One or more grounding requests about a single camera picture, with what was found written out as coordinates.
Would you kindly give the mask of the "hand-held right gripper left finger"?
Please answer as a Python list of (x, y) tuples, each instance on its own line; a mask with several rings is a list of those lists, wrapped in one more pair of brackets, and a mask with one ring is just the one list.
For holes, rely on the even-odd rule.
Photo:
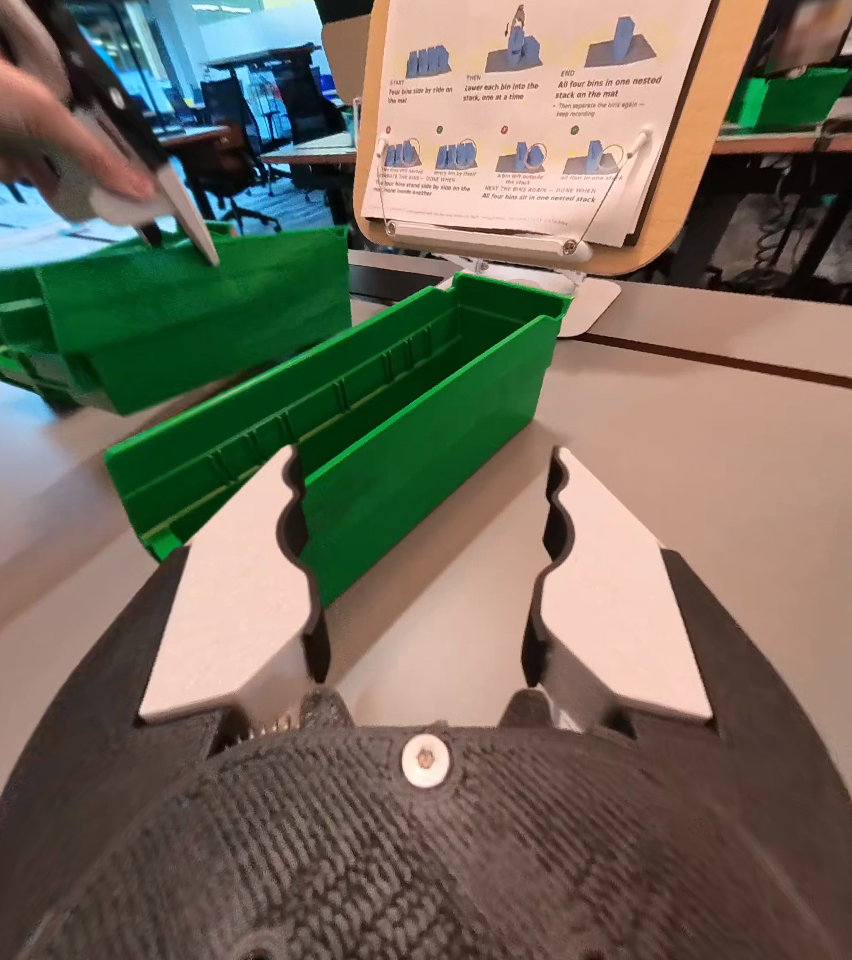
[(281, 447), (170, 560), (183, 566), (139, 708), (146, 724), (238, 712), (281, 730), (320, 686), (331, 649), (294, 445)]

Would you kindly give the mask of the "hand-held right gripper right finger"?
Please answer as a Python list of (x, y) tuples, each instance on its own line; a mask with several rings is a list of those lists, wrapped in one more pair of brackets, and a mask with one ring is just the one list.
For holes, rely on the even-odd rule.
[(552, 450), (522, 665), (558, 727), (627, 710), (706, 724), (714, 710), (659, 539), (571, 450)]

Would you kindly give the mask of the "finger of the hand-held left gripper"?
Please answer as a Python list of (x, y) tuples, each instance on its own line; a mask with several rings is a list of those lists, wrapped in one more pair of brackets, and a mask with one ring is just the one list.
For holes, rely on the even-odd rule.
[(212, 234), (207, 229), (192, 195), (172, 166), (166, 163), (150, 175), (153, 192), (145, 200), (133, 200), (99, 186), (91, 187), (88, 200), (94, 215), (114, 226), (134, 228), (153, 246), (161, 244), (161, 240), (155, 241), (155, 237), (161, 234), (157, 219), (173, 217), (182, 233), (203, 258), (211, 266), (219, 266), (219, 256)]

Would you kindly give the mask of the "grey desk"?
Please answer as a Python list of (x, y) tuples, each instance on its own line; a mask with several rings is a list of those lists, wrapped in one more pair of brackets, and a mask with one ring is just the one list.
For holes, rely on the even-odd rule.
[[(0, 384), (0, 791), (153, 570), (100, 451), (181, 408), (57, 418)], [(557, 344), (535, 421), (330, 606), (355, 719), (496, 719), (523, 678), (557, 445), (707, 582), (852, 794), (852, 307), (624, 283)]]

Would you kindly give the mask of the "wood-edged office desk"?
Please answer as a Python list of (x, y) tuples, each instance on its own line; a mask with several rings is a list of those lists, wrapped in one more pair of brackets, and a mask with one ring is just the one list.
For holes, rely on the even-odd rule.
[(852, 306), (852, 280), (817, 274), (852, 211), (852, 115), (798, 132), (724, 135), (701, 186), (705, 211), (717, 212), (720, 201), (730, 210), (722, 227), (747, 196), (767, 196), (771, 204), (752, 266), (730, 278), (709, 267), (711, 287)]

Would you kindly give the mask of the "black office chair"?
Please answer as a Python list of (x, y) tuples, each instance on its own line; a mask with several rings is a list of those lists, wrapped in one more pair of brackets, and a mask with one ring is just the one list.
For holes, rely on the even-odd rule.
[(236, 78), (205, 80), (200, 85), (208, 118), (225, 133), (215, 141), (212, 159), (202, 163), (198, 175), (203, 189), (212, 194), (223, 220), (232, 220), (243, 234), (243, 219), (249, 218), (282, 231), (273, 216), (237, 204), (237, 197), (253, 187), (264, 186), (272, 194), (272, 175), (261, 161), (262, 141), (254, 115)]

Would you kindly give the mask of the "printed instruction sheet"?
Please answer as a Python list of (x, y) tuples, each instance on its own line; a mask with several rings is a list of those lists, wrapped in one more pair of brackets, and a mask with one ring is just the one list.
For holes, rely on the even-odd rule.
[(362, 215), (624, 246), (711, 5), (390, 2)]

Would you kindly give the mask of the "small green tray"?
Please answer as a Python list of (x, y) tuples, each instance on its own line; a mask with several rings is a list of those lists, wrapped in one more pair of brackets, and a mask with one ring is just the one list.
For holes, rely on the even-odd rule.
[(815, 67), (789, 78), (742, 78), (724, 123), (754, 134), (815, 127), (852, 78), (851, 68)]

